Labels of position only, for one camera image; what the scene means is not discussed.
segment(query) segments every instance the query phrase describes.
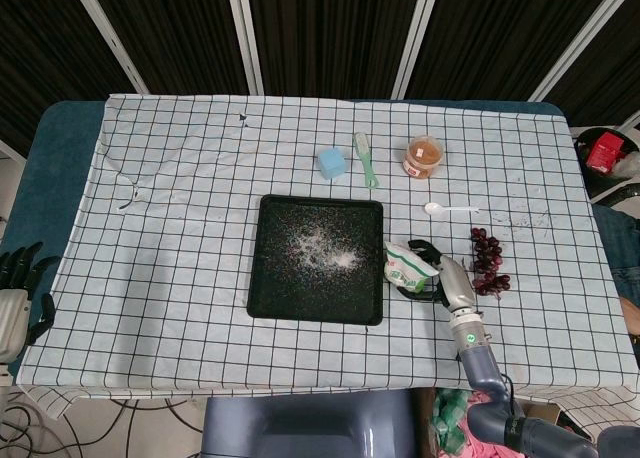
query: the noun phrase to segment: plastic container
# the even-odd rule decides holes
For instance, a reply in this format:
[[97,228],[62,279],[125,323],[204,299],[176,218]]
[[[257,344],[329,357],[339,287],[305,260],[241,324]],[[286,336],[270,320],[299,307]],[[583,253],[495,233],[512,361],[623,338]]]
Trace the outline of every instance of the plastic container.
[[423,180],[431,176],[443,158],[444,147],[438,140],[429,135],[417,136],[407,147],[402,167],[409,176]]

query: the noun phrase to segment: red object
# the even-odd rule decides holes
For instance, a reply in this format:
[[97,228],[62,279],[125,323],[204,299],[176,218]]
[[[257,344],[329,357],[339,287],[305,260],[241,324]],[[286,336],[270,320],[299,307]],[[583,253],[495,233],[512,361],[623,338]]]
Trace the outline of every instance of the red object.
[[602,173],[610,173],[620,155],[624,141],[613,133],[603,133],[587,158],[587,166]]

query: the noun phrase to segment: grape cluster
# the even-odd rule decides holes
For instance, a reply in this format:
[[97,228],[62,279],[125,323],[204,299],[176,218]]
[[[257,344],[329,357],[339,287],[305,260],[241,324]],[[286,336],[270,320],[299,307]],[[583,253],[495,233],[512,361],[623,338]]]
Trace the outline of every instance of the grape cluster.
[[502,248],[500,241],[495,237],[487,238],[487,230],[484,228],[471,228],[471,241],[476,252],[476,260],[473,262],[473,270],[476,278],[473,287],[480,296],[490,293],[500,293],[511,288],[509,275],[498,275],[502,264]]

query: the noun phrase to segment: robotic hand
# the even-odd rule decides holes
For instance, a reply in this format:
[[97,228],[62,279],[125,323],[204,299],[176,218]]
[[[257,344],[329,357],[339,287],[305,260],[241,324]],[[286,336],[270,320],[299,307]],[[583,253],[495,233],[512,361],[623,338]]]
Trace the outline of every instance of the robotic hand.
[[450,312],[449,326],[469,385],[489,395],[491,401],[472,406],[469,429],[480,441],[504,445],[531,458],[630,457],[640,445],[640,428],[612,427],[598,440],[598,451],[584,438],[538,418],[526,418],[513,401],[502,378],[484,331],[482,317],[475,311],[475,293],[467,272],[453,259],[442,255],[431,243],[412,240],[409,247],[439,271],[435,293],[419,295],[398,288],[412,299],[441,302]]
[[15,253],[0,256],[0,417],[4,399],[13,383],[7,370],[26,345],[32,345],[53,325],[56,310],[50,294],[42,295],[42,316],[29,327],[33,293],[44,272],[60,261],[57,256],[40,260],[31,268],[35,254],[42,248],[36,243]]

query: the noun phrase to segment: teal fabric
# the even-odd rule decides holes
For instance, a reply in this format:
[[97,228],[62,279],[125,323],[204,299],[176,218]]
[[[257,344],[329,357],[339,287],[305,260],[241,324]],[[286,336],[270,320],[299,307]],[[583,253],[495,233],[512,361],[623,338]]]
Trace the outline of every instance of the teal fabric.
[[[407,102],[449,108],[562,116],[562,112],[549,103],[475,100]],[[44,112],[22,175],[4,240],[0,245],[0,253],[42,241],[44,246],[36,258],[62,256],[87,180],[103,114],[102,101],[62,101]],[[51,290],[55,271],[47,271],[34,294],[32,322],[40,317],[40,295]],[[14,376],[21,360],[22,356],[9,366]]]

